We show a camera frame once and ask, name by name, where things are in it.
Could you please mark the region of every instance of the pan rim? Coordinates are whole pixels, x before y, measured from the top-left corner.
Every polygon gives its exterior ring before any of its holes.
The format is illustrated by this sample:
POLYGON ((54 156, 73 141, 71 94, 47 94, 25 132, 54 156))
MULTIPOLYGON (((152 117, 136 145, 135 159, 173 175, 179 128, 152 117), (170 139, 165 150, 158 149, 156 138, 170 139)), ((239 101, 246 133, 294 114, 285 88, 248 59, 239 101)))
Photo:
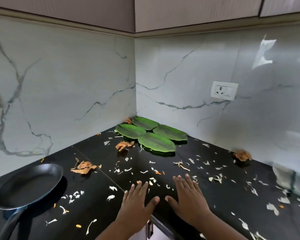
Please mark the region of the pan rim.
MULTIPOLYGON (((47 193, 45 193, 43 196, 41 196, 40 198, 38 198, 38 199, 36 199, 36 200, 34 200, 34 201, 28 203, 28 204, 21 205, 21 206, 17 206, 17 207, 4 207, 4 206, 0 206, 0 210, 16 210, 16 209, 20 209, 20 208, 25 208, 25 207, 27 207, 27 206, 29 206, 29 205, 31 205, 31 204, 33 204, 33 203, 35 203, 35 202, 37 202, 37 201, 43 199, 44 197, 46 197, 46 196, 47 196, 47 195, 48 195, 48 194, 49 194, 49 193, 57 186, 57 184, 60 182, 60 180, 61 180, 62 177, 63 177, 63 168, 62 168, 60 165, 55 164, 55 163, 43 163, 43 164, 39 164, 39 165, 33 166, 33 167, 31 167, 31 168, 40 167, 40 166, 42 166, 42 165, 55 165, 58 169, 60 169, 61 174, 60 174, 60 177, 57 179, 56 184, 55 184, 55 185, 54 185, 47 193)), ((18 172, 18 173, 16 173, 16 174, 14 174, 12 177, 10 177, 8 180, 6 180, 6 181, 0 186, 0 189, 1 189, 7 182, 9 182, 10 180, 12 180, 15 176, 17 176, 17 175, 19 175, 19 174, 21 174, 21 173, 23 173, 23 172, 25 172, 25 171, 27 171, 27 170, 30 170, 31 168, 26 168, 26 169, 24 169, 24 170, 22 170, 22 171, 20 171, 20 172, 18 172)))

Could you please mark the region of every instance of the hand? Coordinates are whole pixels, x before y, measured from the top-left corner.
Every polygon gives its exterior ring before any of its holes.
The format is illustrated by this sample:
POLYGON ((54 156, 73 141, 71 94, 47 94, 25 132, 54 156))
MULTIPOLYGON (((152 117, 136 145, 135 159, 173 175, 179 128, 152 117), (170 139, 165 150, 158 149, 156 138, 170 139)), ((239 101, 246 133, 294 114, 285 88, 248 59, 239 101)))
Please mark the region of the hand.
POLYGON ((166 196, 165 200, 182 220, 198 229, 200 222, 212 214, 206 199, 188 174, 185 175, 185 180, 180 175, 178 178, 173 177, 173 180, 176 183, 179 203, 171 196, 166 196))
POLYGON ((123 229, 128 237, 139 232, 147 224, 153 210, 160 201, 160 198, 156 196, 145 207, 148 182, 141 186, 142 182, 139 181, 136 189, 132 184, 130 191, 126 190, 115 220, 116 225, 123 229))

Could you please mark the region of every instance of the green leaf-shaped plate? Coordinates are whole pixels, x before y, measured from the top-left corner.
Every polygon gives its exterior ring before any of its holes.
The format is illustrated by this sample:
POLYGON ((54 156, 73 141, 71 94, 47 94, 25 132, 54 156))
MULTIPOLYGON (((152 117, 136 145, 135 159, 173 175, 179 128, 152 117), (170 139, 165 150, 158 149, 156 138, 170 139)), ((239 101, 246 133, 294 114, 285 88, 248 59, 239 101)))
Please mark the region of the green leaf-shaped plate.
POLYGON ((166 137, 148 132, 138 139, 139 143, 145 147, 159 152, 174 152, 176 145, 166 137))
POLYGON ((188 140, 186 133, 164 124, 158 125, 158 127, 153 129, 153 132, 174 141, 188 140))
POLYGON ((131 122, 147 131, 150 131, 159 125, 157 122, 144 117, 134 117, 131 122))
POLYGON ((132 124, 119 124, 115 129, 118 133, 131 139, 138 139, 140 136, 147 133, 145 129, 132 124))

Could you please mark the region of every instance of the cabinet door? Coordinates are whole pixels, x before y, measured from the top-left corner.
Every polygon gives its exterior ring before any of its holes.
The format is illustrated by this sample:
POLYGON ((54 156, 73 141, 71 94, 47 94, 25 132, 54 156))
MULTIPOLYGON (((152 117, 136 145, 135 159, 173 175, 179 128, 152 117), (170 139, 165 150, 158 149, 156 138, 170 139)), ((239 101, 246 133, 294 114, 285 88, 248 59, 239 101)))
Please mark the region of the cabinet door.
POLYGON ((0 0, 0 7, 135 32, 134 0, 0 0))
POLYGON ((264 0, 261 16, 300 12, 300 0, 264 0))
POLYGON ((135 0, 136 32, 257 16, 261 0, 135 0))

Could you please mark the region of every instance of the black frying pan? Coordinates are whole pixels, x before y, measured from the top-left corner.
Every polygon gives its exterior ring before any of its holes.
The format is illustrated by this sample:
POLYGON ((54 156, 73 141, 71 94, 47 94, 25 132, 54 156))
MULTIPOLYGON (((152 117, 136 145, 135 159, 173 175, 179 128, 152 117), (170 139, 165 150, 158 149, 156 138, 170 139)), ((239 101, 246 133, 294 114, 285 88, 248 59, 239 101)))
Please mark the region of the black frying pan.
POLYGON ((50 193, 62 175, 59 165, 41 164, 17 173, 0 187, 0 209, 16 210, 2 228, 0 240, 10 238, 24 210, 50 193))

